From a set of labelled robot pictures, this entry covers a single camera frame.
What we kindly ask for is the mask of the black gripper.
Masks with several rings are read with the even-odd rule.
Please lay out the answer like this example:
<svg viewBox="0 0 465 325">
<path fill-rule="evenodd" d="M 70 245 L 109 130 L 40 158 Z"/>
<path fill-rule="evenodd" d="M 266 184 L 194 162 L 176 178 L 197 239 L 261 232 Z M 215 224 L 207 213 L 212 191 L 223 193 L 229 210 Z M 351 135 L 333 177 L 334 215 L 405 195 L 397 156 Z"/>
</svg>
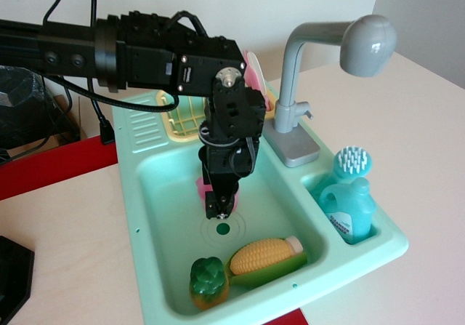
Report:
<svg viewBox="0 0 465 325">
<path fill-rule="evenodd" d="M 207 121 L 203 121 L 198 136 L 203 143 L 199 158 L 203 165 L 204 183 L 211 186 L 205 196 L 206 218 L 227 219 L 236 204 L 238 182 L 254 172 L 259 150 L 259 138 L 215 138 Z M 232 194 L 231 197 L 214 194 Z"/>
</svg>

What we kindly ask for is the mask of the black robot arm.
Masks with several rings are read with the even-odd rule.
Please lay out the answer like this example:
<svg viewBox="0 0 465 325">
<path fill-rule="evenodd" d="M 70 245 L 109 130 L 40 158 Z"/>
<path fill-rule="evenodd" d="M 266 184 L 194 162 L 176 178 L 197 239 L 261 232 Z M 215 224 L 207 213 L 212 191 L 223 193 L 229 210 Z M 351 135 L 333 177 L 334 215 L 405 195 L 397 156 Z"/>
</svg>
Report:
<svg viewBox="0 0 465 325">
<path fill-rule="evenodd" d="M 238 45 L 210 37 L 189 12 L 172 17 L 131 12 L 99 19 L 90 26 L 45 22 L 1 22 L 1 64 L 27 68 L 80 95 L 88 92 L 70 79 L 96 79 L 117 92 L 129 87 L 158 89 L 172 96 L 206 101 L 199 126 L 206 216 L 230 216 L 239 180 L 255 167 L 264 126 L 262 93 L 245 81 L 246 61 Z"/>
</svg>

